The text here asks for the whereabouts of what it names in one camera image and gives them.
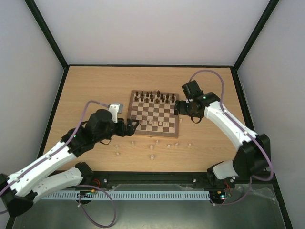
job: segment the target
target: chessboard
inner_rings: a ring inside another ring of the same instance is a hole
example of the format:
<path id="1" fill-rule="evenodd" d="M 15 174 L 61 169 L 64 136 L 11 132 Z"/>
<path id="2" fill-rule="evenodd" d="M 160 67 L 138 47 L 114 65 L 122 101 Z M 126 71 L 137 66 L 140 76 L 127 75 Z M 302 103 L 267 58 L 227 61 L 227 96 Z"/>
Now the chessboard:
<path id="1" fill-rule="evenodd" d="M 177 93 L 132 91 L 127 117 L 140 121 L 134 134 L 178 138 L 176 100 Z"/>

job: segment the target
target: gray wall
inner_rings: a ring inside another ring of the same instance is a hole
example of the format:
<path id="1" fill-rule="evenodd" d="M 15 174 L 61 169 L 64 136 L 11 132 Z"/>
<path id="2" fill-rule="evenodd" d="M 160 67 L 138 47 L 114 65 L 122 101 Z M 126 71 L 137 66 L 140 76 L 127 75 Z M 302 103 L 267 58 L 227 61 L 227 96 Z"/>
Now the gray wall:
<path id="1" fill-rule="evenodd" d="M 13 173 L 36 158 L 62 73 L 25 2 L 1 0 L 0 173 Z M 7 219 L 0 215 L 0 228 Z"/>
<path id="2" fill-rule="evenodd" d="M 239 70 L 254 125 L 272 143 L 295 229 L 304 228 L 305 1 L 280 1 Z"/>
<path id="3" fill-rule="evenodd" d="M 269 0 L 36 0 L 69 64 L 233 65 Z"/>

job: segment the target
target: table surface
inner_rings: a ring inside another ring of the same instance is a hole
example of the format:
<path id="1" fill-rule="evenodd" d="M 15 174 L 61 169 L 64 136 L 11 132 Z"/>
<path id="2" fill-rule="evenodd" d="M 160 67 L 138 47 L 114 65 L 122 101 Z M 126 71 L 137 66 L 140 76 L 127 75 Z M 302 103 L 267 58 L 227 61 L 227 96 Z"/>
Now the table surface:
<path id="1" fill-rule="evenodd" d="M 68 130 L 74 128 L 89 100 L 110 104 L 119 102 L 127 110 L 132 90 L 170 91 L 184 98 L 181 86 L 193 73 L 202 68 L 179 67 L 88 67 L 71 66 L 61 93 L 61 98 L 45 147 L 49 151 Z M 235 85 L 229 68 L 209 68 L 219 73 L 225 84 L 224 104 L 239 120 L 244 122 Z M 200 73 L 194 78 L 205 92 L 220 96 L 221 82 L 212 73 Z M 91 104 L 84 120 L 101 107 Z M 187 116 L 180 116 L 178 139 L 168 137 L 127 136 L 112 137 L 109 145 L 96 144 L 59 170 L 66 170 L 78 162 L 86 162 L 94 171 L 153 171 L 153 172 L 202 172 L 236 154 L 231 141 L 210 120 L 194 124 Z"/>

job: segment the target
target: black metal frame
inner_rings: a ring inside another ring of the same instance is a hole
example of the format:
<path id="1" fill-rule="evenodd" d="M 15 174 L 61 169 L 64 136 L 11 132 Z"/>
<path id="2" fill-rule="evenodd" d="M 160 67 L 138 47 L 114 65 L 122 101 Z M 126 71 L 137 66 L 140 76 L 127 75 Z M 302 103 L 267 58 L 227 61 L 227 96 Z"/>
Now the black metal frame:
<path id="1" fill-rule="evenodd" d="M 130 64 L 130 65 L 117 65 L 117 64 L 101 64 L 101 65 L 81 65 L 81 64 L 72 64 L 68 65 L 66 60 L 64 59 L 54 37 L 52 36 L 45 20 L 43 19 L 37 5 L 35 4 L 34 0 L 25 0 L 27 3 L 29 9 L 31 10 L 34 18 L 36 19 L 38 25 L 40 26 L 43 34 L 45 35 L 46 39 L 48 40 L 50 46 L 52 47 L 55 55 L 57 56 L 58 60 L 60 61 L 64 73 L 62 76 L 62 80 L 55 98 L 55 102 L 50 114 L 50 118 L 48 121 L 48 125 L 45 131 L 45 135 L 43 137 L 40 151 L 38 154 L 38 157 L 40 157 L 43 154 L 49 132 L 51 130 L 51 125 L 56 113 L 56 109 L 60 100 L 60 96 L 63 90 L 63 86 L 69 71 L 69 66 L 128 66 L 128 67 L 207 67 L 207 68 L 225 68 L 228 67 L 231 69 L 231 73 L 233 76 L 233 81 L 235 84 L 237 96 L 239 99 L 239 103 L 241 106 L 241 110 L 244 116 L 245 124 L 248 128 L 254 130 L 254 125 L 252 122 L 252 118 L 250 116 L 249 108 L 247 106 L 247 102 L 245 100 L 244 92 L 237 74 L 237 70 L 241 66 L 242 62 L 246 58 L 247 54 L 249 53 L 252 45 L 254 44 L 255 40 L 257 39 L 258 35 L 260 34 L 261 30 L 263 29 L 264 25 L 266 24 L 267 20 L 269 19 L 270 15 L 272 14 L 273 10 L 275 9 L 276 5 L 278 4 L 279 0 L 270 0 L 266 9 L 264 10 L 260 20 L 258 21 L 256 27 L 254 28 L 251 36 L 249 37 L 245 47 L 243 48 L 241 54 L 239 55 L 236 63 L 234 66 L 214 66 L 214 65 L 136 65 L 136 64 Z M 261 174 L 261 176 L 266 176 L 268 172 L 264 172 Z M 112 185 L 117 185 L 121 183 L 125 184 L 132 184 L 132 183 L 138 183 L 138 184 L 179 184 L 182 186 L 191 186 L 193 188 L 205 188 L 208 190 L 213 190 L 212 187 L 209 187 L 206 180 L 203 177 L 206 177 L 206 172 L 101 172 L 97 171 L 94 174 L 95 177 L 97 177 L 99 180 L 103 181 L 104 179 L 107 179 L 107 183 L 103 184 L 102 186 L 105 188 L 112 187 Z M 248 183 L 248 180 L 243 179 L 235 179 L 235 184 L 245 184 Z M 266 184 L 266 182 L 262 182 L 259 180 L 253 180 L 254 184 Z M 276 178 L 274 178 L 272 181 L 267 182 L 269 184 L 273 185 L 275 195 L 277 200 L 279 201 L 279 206 L 284 218 L 284 222 L 287 229 L 292 229 L 292 224 L 290 221 L 290 218 L 288 216 L 285 203 L 280 191 L 280 188 L 278 186 Z M 11 229 L 13 227 L 15 218 L 10 217 L 8 224 L 6 226 L 6 229 Z"/>

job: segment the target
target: cable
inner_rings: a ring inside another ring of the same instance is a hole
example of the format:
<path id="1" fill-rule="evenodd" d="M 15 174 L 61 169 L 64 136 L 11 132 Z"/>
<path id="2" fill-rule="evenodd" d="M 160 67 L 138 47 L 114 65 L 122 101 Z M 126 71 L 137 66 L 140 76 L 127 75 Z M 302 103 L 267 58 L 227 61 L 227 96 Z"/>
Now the cable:
<path id="1" fill-rule="evenodd" d="M 189 82 L 198 74 L 198 73 L 202 73 L 202 72 L 209 72 L 209 73 L 213 73 L 215 75 L 218 76 L 218 78 L 221 81 L 221 85 L 222 85 L 222 90 L 221 90 L 221 96 L 220 96 L 220 108 L 222 110 L 222 112 L 225 114 L 225 116 L 227 116 L 228 119 L 230 119 L 230 121 L 232 123 L 234 123 L 241 131 L 243 131 L 243 133 L 245 135 L 247 135 L 255 144 L 256 146 L 259 148 L 259 150 L 262 152 L 262 154 L 264 155 L 269 167 L 270 167 L 270 176 L 267 178 L 264 177 L 258 177 L 258 176 L 252 176 L 255 179 L 261 180 L 261 181 L 270 181 L 273 179 L 274 176 L 274 169 L 273 169 L 273 165 L 271 164 L 271 161 L 268 157 L 268 155 L 266 154 L 266 152 L 264 151 L 264 149 L 261 147 L 261 145 L 257 142 L 257 140 L 255 138 L 253 138 L 247 131 L 245 131 L 245 129 L 240 126 L 225 110 L 224 110 L 224 103 L 223 103 L 223 99 L 224 99 L 224 80 L 223 78 L 220 76 L 220 74 L 218 74 L 217 72 L 213 71 L 213 70 L 209 70 L 209 69 L 204 69 L 204 70 L 199 70 L 196 71 L 190 78 Z"/>
<path id="2" fill-rule="evenodd" d="M 109 227 L 112 227 L 112 226 L 114 225 L 114 222 L 115 222 L 115 219 L 116 219 L 116 212 L 117 212 L 117 210 L 116 210 L 116 206 L 115 206 L 114 201 L 113 201 L 113 199 L 111 198 L 111 196 L 110 196 L 106 191 L 104 191 L 103 189 L 101 189 L 101 188 L 99 188 L 99 187 L 96 187 L 96 186 L 92 186 L 92 185 L 78 185 L 78 187 L 90 187 L 90 188 L 94 188 L 94 189 L 97 189 L 97 190 L 103 192 L 106 196 L 108 196 L 108 198 L 110 199 L 110 201 L 111 201 L 111 203 L 112 203 L 112 206 L 113 206 L 114 216 L 113 216 L 112 222 L 111 222 L 109 225 L 107 225 L 107 226 L 98 224 L 97 222 L 95 222 L 95 221 L 88 215 L 88 213 L 86 212 L 86 210 L 84 209 L 84 207 L 83 207 L 82 204 L 81 204 L 81 198 L 82 198 L 83 196 L 80 196 L 80 198 L 79 198 L 79 200 L 78 200 L 78 203 L 79 203 L 79 207 L 81 207 L 81 209 L 82 209 L 83 212 L 85 213 L 87 219 L 88 219 L 91 223 L 93 223 L 95 226 L 97 226 L 97 227 L 99 227 L 99 228 L 109 228 Z"/>
<path id="3" fill-rule="evenodd" d="M 107 104 L 103 104 L 103 103 L 100 103 L 100 102 L 97 102 L 97 101 L 94 101 L 94 100 L 88 101 L 88 102 L 86 103 L 85 107 L 84 107 L 84 110 L 83 110 L 83 112 L 82 112 L 80 121 L 79 121 L 79 123 L 77 124 L 76 128 L 74 129 L 74 131 L 73 131 L 72 135 L 70 136 L 70 138 L 65 142 L 64 145 L 62 145 L 60 148 L 58 148 L 57 150 L 55 150 L 55 152 L 51 153 L 51 154 L 50 154 L 50 157 L 52 157 L 52 156 L 56 155 L 57 153 L 59 153 L 62 149 L 64 149 L 64 148 L 70 143 L 70 141 L 73 139 L 74 135 L 76 134 L 76 132 L 77 132 L 78 129 L 80 128 L 81 123 L 82 123 L 82 120 L 84 119 L 85 114 L 86 114 L 86 111 L 87 111 L 87 109 L 88 109 L 88 106 L 89 106 L 89 104 L 91 104 L 91 103 L 98 104 L 98 105 L 105 106 L 105 107 L 109 107 L 109 105 L 107 105 Z M 0 191 L 0 196 L 2 196 L 2 194 L 3 194 L 9 187 L 11 187 L 13 184 L 15 184 L 19 179 L 23 178 L 23 176 L 24 176 L 25 174 L 27 174 L 28 172 L 30 172 L 31 170 L 33 170 L 35 167 L 37 167 L 38 165 L 40 165 L 41 163 L 43 163 L 43 162 L 46 161 L 46 160 L 48 160 L 48 159 L 45 157 L 44 159 L 38 161 L 37 163 L 35 163 L 34 165 L 32 165 L 30 168 L 28 168 L 27 170 L 25 170 L 23 173 L 21 173 L 21 174 L 17 177 L 17 179 L 15 179 L 14 181 L 10 182 L 6 187 L 4 187 L 4 189 L 2 189 L 2 190 Z"/>
<path id="4" fill-rule="evenodd" d="M 231 203 L 226 203 L 226 204 L 215 204 L 215 203 L 212 201 L 212 199 L 210 199 L 210 202 L 213 204 L 213 206 L 225 206 L 225 205 L 236 204 L 236 203 L 242 201 L 242 200 L 248 195 L 248 193 L 249 193 L 249 191 L 250 191 L 250 189 L 251 189 L 251 186 L 252 186 L 252 178 L 250 177 L 249 187 L 248 187 L 247 191 L 246 191 L 245 194 L 244 194 L 242 197 L 240 197 L 238 200 L 233 201 L 233 202 L 231 202 Z"/>

